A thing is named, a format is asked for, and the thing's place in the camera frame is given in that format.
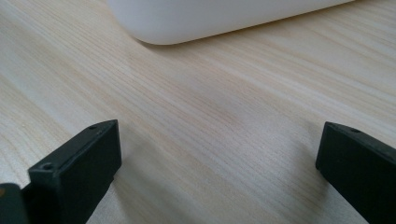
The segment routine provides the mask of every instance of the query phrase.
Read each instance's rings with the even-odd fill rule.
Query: wooden table
[[[396,1],[159,47],[105,0],[0,1],[0,182],[118,119],[89,223],[364,223],[314,163],[326,120],[396,147]]]

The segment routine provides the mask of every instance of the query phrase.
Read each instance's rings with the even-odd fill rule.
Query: table surface
[[[105,0],[0,1],[0,182],[118,119],[123,165],[89,223],[364,223],[315,169],[326,120],[396,146],[396,1],[174,46]]]

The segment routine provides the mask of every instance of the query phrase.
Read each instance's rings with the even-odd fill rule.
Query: white plastic container
[[[135,38],[169,45],[275,21],[351,0],[107,0]]]

